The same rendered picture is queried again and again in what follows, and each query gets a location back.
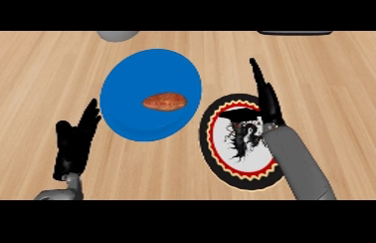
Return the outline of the dark flat appliance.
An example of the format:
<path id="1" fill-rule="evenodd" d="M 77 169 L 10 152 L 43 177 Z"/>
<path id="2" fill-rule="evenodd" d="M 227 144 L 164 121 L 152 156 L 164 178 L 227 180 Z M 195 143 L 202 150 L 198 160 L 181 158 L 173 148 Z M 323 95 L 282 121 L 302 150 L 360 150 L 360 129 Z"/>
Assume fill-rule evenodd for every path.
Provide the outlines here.
<path id="1" fill-rule="evenodd" d="M 274 36 L 323 36 L 332 34 L 333 31 L 257 31 L 263 35 Z"/>

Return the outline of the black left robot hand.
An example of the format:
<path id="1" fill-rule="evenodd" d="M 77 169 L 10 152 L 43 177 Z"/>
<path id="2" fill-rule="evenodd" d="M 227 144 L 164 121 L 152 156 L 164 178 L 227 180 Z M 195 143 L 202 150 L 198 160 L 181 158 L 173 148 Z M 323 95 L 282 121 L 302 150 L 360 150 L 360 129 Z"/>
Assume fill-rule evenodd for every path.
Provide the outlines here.
<path id="1" fill-rule="evenodd" d="M 102 119 L 99 112 L 97 100 L 91 99 L 78 125 L 72 126 L 66 121 L 56 123 L 59 149 L 53 171 L 56 180 L 63 181 L 69 173 L 81 175 L 86 170 L 91 141 Z"/>

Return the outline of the blue plate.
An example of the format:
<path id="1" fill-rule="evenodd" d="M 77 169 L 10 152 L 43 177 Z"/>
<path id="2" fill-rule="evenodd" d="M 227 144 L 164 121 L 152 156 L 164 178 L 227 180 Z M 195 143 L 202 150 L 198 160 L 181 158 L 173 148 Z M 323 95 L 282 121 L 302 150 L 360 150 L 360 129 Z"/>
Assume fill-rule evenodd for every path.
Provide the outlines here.
<path id="1" fill-rule="evenodd" d="M 145 107 L 152 95 L 176 93 L 186 106 L 161 112 Z M 176 51 L 148 49 L 128 56 L 111 70 L 100 91 L 100 110 L 112 131 L 133 141 L 171 136 L 189 123 L 201 101 L 202 83 L 190 60 Z"/>

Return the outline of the black red patterned plate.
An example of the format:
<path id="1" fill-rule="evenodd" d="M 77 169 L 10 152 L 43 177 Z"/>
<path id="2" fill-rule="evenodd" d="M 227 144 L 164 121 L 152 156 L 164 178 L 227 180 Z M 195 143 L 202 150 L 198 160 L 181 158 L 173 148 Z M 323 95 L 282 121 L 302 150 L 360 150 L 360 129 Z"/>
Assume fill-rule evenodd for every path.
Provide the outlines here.
<path id="1" fill-rule="evenodd" d="M 283 177 L 263 138 L 258 97 L 232 94 L 208 106 L 199 123 L 199 147 L 217 178 L 240 190 L 264 190 Z"/>

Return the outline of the brown sweet potato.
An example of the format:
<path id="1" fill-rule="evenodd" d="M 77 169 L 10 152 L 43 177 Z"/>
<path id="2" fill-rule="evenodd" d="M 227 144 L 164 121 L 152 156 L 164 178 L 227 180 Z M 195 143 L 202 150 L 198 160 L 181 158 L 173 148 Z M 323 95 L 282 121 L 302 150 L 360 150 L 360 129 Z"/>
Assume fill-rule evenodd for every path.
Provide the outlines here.
<path id="1" fill-rule="evenodd" d="M 143 105 L 150 110 L 171 112 L 187 105 L 187 99 L 181 94 L 162 93 L 149 96 L 143 101 Z"/>

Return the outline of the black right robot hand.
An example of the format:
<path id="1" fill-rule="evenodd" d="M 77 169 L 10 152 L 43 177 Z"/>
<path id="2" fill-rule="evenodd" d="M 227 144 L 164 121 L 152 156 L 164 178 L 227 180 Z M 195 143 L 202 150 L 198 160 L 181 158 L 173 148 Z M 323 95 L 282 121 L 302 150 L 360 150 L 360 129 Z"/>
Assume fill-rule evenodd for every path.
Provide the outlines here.
<path id="1" fill-rule="evenodd" d="M 271 123 L 277 126 L 283 126 L 285 120 L 282 118 L 280 105 L 273 86 L 264 80 L 261 69 L 254 58 L 249 59 L 249 64 L 252 66 L 258 90 L 258 111 L 239 109 L 223 112 L 220 116 L 235 123 L 255 121 L 257 118 L 261 118 L 263 123 Z"/>

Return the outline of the grey rounded object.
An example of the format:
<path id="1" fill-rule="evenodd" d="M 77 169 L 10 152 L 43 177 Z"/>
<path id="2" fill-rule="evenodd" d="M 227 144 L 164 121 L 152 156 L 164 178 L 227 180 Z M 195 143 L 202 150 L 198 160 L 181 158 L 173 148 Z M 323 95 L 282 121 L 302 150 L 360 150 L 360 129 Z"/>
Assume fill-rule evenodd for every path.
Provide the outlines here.
<path id="1" fill-rule="evenodd" d="M 99 31 L 100 38 L 108 42 L 124 42 L 128 41 L 137 34 L 137 31 Z"/>

